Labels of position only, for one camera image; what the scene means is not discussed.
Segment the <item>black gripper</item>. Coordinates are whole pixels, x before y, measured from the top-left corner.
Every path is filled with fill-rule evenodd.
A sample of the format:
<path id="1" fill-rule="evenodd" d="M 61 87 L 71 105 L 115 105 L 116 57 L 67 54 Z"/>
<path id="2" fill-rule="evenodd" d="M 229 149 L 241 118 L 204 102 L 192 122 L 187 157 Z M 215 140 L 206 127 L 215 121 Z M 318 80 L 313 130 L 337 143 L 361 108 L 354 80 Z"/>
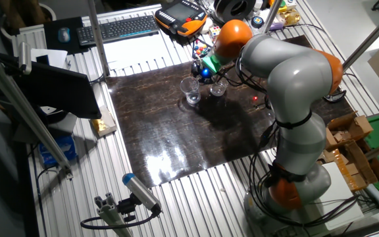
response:
<path id="1" fill-rule="evenodd" d="M 199 66 L 195 61 L 191 64 L 191 74 L 196 78 L 200 85 L 213 83 L 213 75 L 210 70 Z"/>

